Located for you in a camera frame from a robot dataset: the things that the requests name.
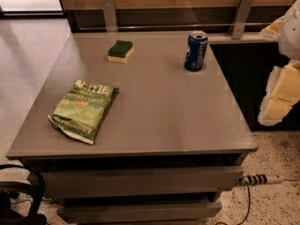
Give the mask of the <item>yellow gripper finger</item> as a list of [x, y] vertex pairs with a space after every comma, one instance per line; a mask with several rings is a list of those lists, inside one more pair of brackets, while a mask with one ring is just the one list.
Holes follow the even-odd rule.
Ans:
[[274, 66], [265, 91], [258, 121], [270, 127], [280, 123], [300, 101], [300, 61], [292, 59], [284, 67]]
[[278, 19], [273, 21], [270, 25], [266, 26], [259, 33], [259, 36], [267, 40], [277, 41], [282, 21], [283, 21], [283, 16], [279, 17]]

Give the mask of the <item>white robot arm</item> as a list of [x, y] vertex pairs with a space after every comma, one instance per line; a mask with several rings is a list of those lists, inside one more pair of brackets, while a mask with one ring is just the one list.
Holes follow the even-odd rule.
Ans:
[[258, 121], [270, 127], [280, 123], [300, 101], [300, 0], [265, 27], [260, 36], [276, 40], [279, 53], [290, 58], [284, 67], [273, 67], [265, 88]]

